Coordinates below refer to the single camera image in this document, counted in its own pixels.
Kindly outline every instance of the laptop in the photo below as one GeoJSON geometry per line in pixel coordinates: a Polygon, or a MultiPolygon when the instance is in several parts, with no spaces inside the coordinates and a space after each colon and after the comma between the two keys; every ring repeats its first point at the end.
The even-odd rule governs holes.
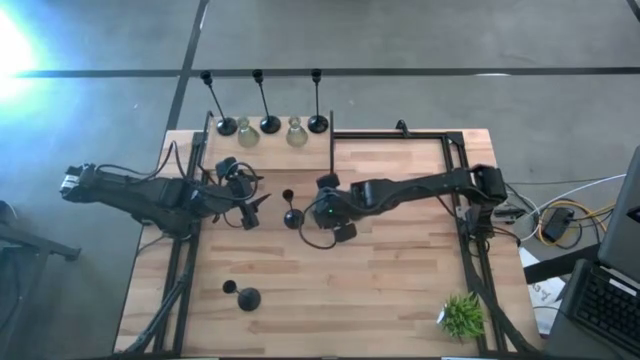
{"type": "Polygon", "coordinates": [[[576,262],[545,353],[640,359],[640,146],[597,260],[576,262]]]}

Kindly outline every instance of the glass bottle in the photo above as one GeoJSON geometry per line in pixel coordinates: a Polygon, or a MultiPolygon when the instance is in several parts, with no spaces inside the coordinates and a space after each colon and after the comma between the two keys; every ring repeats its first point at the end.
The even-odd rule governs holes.
{"type": "Polygon", "coordinates": [[[260,133],[251,127],[249,118],[243,116],[238,119],[238,143],[244,148],[256,146],[260,141],[260,133]]]}
{"type": "Polygon", "coordinates": [[[289,131],[287,131],[287,143],[293,147],[301,147],[307,143],[309,135],[300,125],[300,118],[292,116],[289,118],[289,131]]]}

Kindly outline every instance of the laptop keyboard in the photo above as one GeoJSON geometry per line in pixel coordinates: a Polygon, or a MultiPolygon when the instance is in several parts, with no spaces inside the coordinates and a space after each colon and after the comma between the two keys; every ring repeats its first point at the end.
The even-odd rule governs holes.
{"type": "Polygon", "coordinates": [[[575,319],[607,340],[640,354],[640,300],[593,271],[604,272],[592,268],[586,276],[586,286],[573,307],[575,319]]]}

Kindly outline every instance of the white cable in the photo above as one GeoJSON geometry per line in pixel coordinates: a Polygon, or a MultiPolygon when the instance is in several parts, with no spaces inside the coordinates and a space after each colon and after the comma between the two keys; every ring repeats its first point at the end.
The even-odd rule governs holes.
{"type": "Polygon", "coordinates": [[[527,215],[531,216],[531,215],[533,215],[534,213],[536,213],[536,214],[540,214],[540,209],[544,209],[545,207],[547,207],[547,205],[551,204],[552,202],[555,202],[556,200],[558,200],[558,199],[560,199],[560,198],[563,198],[563,197],[565,197],[565,196],[567,196],[567,195],[571,195],[571,194],[573,194],[573,193],[574,193],[574,192],[576,192],[576,191],[580,191],[580,190],[586,189],[586,188],[588,188],[588,187],[591,187],[591,186],[594,186],[594,185],[598,185],[598,184],[603,183],[603,182],[605,182],[605,181],[609,181],[609,180],[615,180],[615,179],[623,178],[623,177],[625,177],[625,176],[627,176],[627,174],[620,174],[620,175],[616,175],[616,176],[608,177],[608,178],[606,178],[606,179],[598,180],[598,181],[592,182],[592,183],[590,183],[590,184],[580,186],[579,188],[575,188],[575,189],[573,189],[573,190],[571,190],[571,191],[567,191],[566,193],[564,193],[564,194],[562,194],[562,195],[558,195],[558,196],[554,197],[553,199],[551,199],[551,200],[547,201],[546,203],[544,203],[544,204],[540,205],[539,207],[536,207],[535,209],[533,209],[533,211],[532,211],[532,212],[530,212],[530,213],[529,213],[529,214],[527,214],[527,215]]]}
{"type": "MultiPolygon", "coordinates": [[[[625,176],[627,176],[627,174],[620,174],[620,175],[616,175],[616,176],[608,177],[608,178],[606,178],[606,179],[598,180],[598,181],[595,181],[595,182],[592,182],[592,183],[589,183],[589,184],[586,184],[586,185],[580,186],[580,187],[575,188],[575,189],[573,189],[573,190],[571,190],[571,191],[567,191],[566,193],[564,193],[564,194],[562,194],[562,195],[558,195],[558,196],[554,197],[553,199],[551,199],[551,200],[547,201],[546,203],[544,203],[544,204],[542,204],[542,205],[540,205],[540,206],[537,206],[537,205],[536,205],[533,201],[531,201],[531,199],[529,199],[528,197],[526,197],[526,196],[522,196],[522,194],[520,194],[520,196],[522,196],[522,198],[523,198],[523,199],[527,200],[527,201],[528,201],[528,202],[533,206],[533,208],[534,208],[534,209],[533,209],[533,211],[531,211],[530,213],[528,213],[528,214],[527,214],[527,216],[531,216],[531,215],[533,215],[533,214],[537,214],[537,215],[538,215],[538,219],[539,219],[539,218],[540,218],[540,216],[541,216],[541,215],[540,215],[540,209],[544,209],[545,207],[547,207],[549,204],[551,204],[551,203],[555,202],[556,200],[558,200],[558,199],[560,199],[560,198],[563,198],[563,197],[565,197],[565,196],[567,196],[567,195],[571,195],[571,194],[573,194],[574,192],[577,192],[577,191],[580,191],[580,190],[586,189],[586,188],[591,187],[591,186],[594,186],[594,185],[598,185],[598,184],[603,183],[603,182],[605,182],[605,181],[615,180],[615,179],[619,179],[619,178],[622,178],[622,177],[625,177],[625,176]]],[[[538,229],[539,229],[539,228],[540,228],[540,222],[538,221],[538,224],[536,225],[536,228],[535,228],[535,229],[533,229],[533,232],[532,232],[529,236],[524,237],[524,238],[522,238],[522,239],[520,239],[520,240],[524,241],[524,240],[528,240],[528,239],[530,239],[531,237],[533,237],[533,236],[538,232],[538,229]]]]}
{"type": "MultiPolygon", "coordinates": [[[[529,202],[529,205],[531,205],[533,207],[533,209],[534,209],[533,212],[538,214],[538,218],[540,218],[540,208],[538,207],[538,205],[536,205],[536,203],[533,202],[533,200],[529,199],[528,197],[526,197],[526,196],[524,196],[522,194],[516,194],[516,193],[511,192],[511,191],[507,191],[507,193],[512,194],[512,195],[514,195],[516,197],[518,195],[520,195],[520,197],[522,197],[523,199],[527,200],[527,202],[529,202]]],[[[533,232],[529,236],[520,239],[520,241],[525,241],[525,240],[531,239],[531,237],[533,237],[536,234],[536,232],[538,232],[538,228],[539,227],[540,227],[540,223],[538,223],[536,225],[536,228],[533,230],[533,232]]]]}

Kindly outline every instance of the black pedestal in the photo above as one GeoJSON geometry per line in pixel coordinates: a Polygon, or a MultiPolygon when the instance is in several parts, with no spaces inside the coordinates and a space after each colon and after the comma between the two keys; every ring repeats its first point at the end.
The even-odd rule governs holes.
{"type": "Polygon", "coordinates": [[[289,229],[296,230],[300,227],[301,223],[304,223],[302,211],[298,209],[291,209],[284,214],[284,225],[289,229]]]}
{"type": "Polygon", "coordinates": [[[312,133],[320,134],[327,131],[327,129],[329,128],[329,120],[327,120],[327,118],[322,115],[313,115],[309,118],[307,126],[309,127],[309,131],[311,131],[312,133]]]}
{"type": "Polygon", "coordinates": [[[262,297],[260,292],[254,288],[246,288],[238,294],[238,306],[244,311],[253,311],[260,306],[262,297]]]}
{"type": "Polygon", "coordinates": [[[224,118],[218,120],[218,124],[216,124],[216,128],[218,129],[218,134],[222,136],[233,135],[236,130],[238,130],[238,123],[234,118],[224,118]]]}
{"type": "Polygon", "coordinates": [[[277,116],[269,115],[260,121],[260,129],[265,134],[275,134],[280,130],[280,119],[277,116]]]}

